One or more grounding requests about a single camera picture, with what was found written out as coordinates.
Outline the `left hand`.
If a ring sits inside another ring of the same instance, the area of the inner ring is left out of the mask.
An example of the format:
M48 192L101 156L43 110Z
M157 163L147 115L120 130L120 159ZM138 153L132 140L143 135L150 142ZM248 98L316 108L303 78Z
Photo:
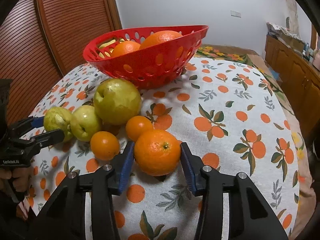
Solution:
M5 192L4 182L13 178L13 186L17 192L25 192L29 189L29 179L33 173L33 168L23 167L16 168L13 171L4 170L1 168L0 170L0 178L1 178L1 191Z

